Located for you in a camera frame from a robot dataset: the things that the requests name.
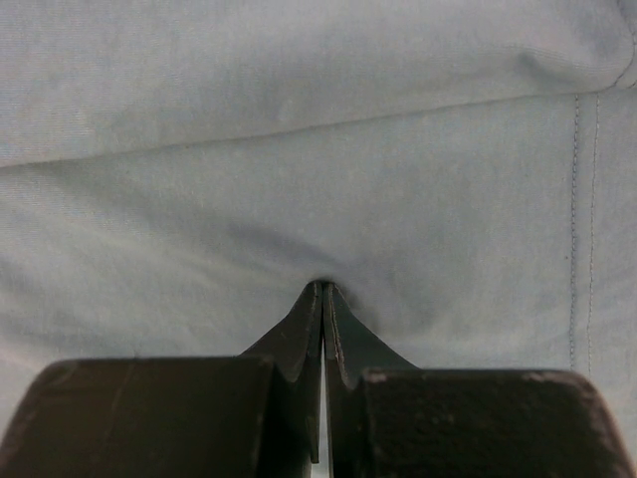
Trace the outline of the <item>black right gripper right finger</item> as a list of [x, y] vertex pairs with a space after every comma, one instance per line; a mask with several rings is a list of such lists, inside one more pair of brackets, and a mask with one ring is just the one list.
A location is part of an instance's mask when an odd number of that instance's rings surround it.
[[334, 477], [632, 477], [607, 404], [579, 373], [420, 368], [322, 287]]

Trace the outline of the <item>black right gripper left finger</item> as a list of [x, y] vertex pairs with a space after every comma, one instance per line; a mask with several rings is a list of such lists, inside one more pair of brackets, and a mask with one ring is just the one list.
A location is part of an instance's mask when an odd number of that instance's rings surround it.
[[321, 286], [234, 357], [54, 362], [1, 442], [5, 477], [307, 477], [319, 460]]

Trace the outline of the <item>blue t shirt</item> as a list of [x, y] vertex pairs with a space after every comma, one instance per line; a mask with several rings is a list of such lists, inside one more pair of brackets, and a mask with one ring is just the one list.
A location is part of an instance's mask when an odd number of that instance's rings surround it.
[[634, 446], [635, 3], [2, 3], [3, 420], [316, 278], [421, 366], [589, 376]]

